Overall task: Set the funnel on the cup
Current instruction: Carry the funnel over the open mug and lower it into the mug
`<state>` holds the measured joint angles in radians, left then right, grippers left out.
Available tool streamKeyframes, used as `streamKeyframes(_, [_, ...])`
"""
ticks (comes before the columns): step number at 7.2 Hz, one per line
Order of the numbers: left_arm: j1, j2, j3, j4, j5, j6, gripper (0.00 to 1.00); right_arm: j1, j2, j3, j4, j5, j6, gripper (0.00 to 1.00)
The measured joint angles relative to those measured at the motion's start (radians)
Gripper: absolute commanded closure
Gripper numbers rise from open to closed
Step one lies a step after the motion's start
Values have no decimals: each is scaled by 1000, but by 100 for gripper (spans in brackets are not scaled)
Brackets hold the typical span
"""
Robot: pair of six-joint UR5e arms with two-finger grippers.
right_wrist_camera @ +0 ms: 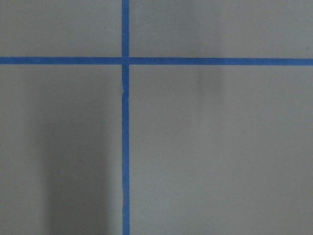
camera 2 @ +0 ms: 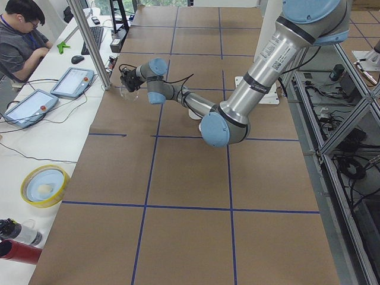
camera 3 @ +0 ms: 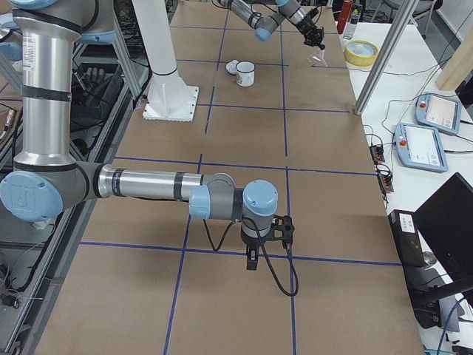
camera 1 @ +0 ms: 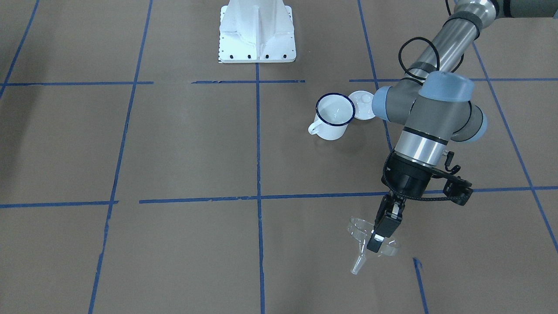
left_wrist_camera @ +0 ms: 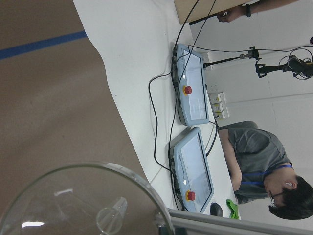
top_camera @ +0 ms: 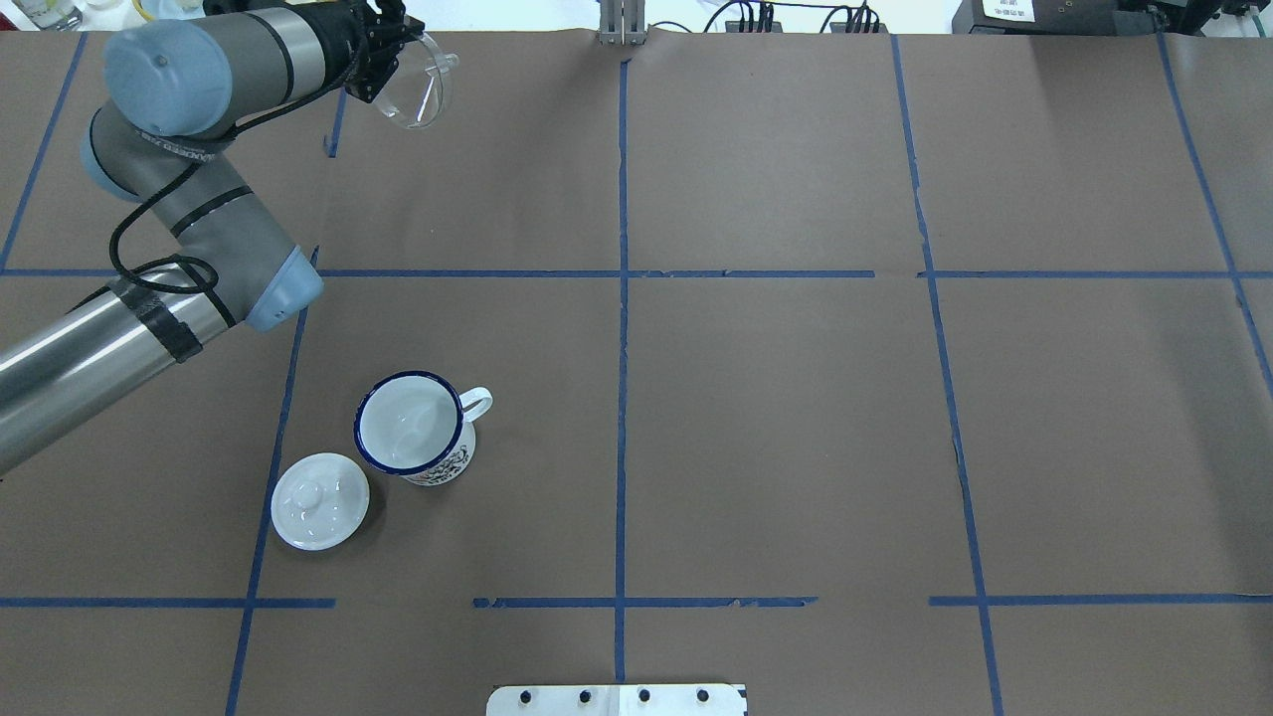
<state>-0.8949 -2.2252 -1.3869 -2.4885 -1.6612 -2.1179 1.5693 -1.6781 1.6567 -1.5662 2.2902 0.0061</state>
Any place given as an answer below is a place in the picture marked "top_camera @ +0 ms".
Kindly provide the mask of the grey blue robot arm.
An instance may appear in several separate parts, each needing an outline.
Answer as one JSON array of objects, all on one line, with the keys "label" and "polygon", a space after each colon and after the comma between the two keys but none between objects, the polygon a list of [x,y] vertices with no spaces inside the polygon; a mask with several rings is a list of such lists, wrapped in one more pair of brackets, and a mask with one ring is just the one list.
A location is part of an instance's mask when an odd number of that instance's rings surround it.
[{"label": "grey blue robot arm", "polygon": [[227,150],[334,90],[376,99],[426,37],[402,1],[202,8],[104,45],[81,161],[132,210],[109,233],[109,282],[3,353],[4,471],[229,329],[265,333],[318,299],[318,271]]}]

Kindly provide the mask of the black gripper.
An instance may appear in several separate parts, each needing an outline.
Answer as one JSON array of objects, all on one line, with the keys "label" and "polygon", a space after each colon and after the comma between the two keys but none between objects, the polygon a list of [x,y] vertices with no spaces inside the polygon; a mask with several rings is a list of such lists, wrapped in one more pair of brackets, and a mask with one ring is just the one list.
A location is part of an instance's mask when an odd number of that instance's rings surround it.
[{"label": "black gripper", "polygon": [[398,54],[423,38],[426,22],[404,1],[330,1],[318,5],[318,38],[325,54],[325,90],[369,103],[398,68]]}]

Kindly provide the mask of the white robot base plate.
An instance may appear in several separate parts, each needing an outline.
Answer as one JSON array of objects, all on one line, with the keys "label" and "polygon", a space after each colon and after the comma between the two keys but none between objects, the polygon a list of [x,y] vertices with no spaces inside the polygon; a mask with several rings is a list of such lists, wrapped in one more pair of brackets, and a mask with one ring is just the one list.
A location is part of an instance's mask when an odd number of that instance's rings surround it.
[{"label": "white robot base plate", "polygon": [[499,687],[486,715],[747,715],[743,685],[647,683]]}]

